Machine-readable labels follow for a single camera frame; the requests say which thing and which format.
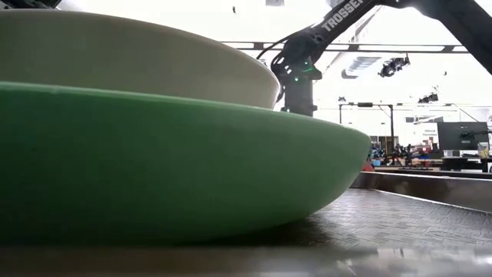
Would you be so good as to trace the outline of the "green plate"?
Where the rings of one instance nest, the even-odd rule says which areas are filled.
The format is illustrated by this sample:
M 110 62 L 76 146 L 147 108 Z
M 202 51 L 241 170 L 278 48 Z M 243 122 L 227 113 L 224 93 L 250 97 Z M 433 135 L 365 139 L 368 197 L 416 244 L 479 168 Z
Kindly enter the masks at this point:
M 0 244 L 174 245 L 302 219 L 370 138 L 190 98 L 0 83 Z

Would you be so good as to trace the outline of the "dark brown plastic tray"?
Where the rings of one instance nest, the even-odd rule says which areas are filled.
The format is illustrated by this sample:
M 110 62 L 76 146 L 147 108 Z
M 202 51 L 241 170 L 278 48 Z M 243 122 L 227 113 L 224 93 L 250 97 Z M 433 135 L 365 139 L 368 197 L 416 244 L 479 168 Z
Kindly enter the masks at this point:
M 247 234 L 2 245 L 0 277 L 492 277 L 492 180 L 362 173 L 314 214 Z

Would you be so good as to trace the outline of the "black overhead crossbeam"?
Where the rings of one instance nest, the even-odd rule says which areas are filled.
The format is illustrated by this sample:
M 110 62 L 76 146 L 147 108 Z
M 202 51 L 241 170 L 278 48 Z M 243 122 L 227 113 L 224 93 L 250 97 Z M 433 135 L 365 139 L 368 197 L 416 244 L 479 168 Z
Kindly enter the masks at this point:
M 242 51 L 263 51 L 271 47 L 272 42 L 223 42 L 223 44 Z M 326 52 L 380 52 L 415 54 L 469 54 L 462 45 L 384 45 L 359 43 L 334 43 Z

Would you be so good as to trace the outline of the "grey-beige bowl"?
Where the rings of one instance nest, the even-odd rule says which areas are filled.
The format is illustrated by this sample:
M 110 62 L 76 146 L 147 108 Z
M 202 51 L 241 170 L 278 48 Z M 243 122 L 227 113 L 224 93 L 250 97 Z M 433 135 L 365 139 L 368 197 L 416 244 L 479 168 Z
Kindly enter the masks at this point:
M 0 81 L 172 95 L 273 108 L 278 80 L 235 48 L 149 22 L 0 11 Z

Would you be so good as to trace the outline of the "black computer monitor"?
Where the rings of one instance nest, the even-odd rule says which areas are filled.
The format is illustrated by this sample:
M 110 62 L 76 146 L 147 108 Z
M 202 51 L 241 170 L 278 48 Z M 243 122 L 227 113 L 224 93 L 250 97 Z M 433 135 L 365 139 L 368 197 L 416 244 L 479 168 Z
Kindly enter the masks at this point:
M 490 129 L 486 122 L 438 122 L 440 150 L 478 150 L 490 146 Z

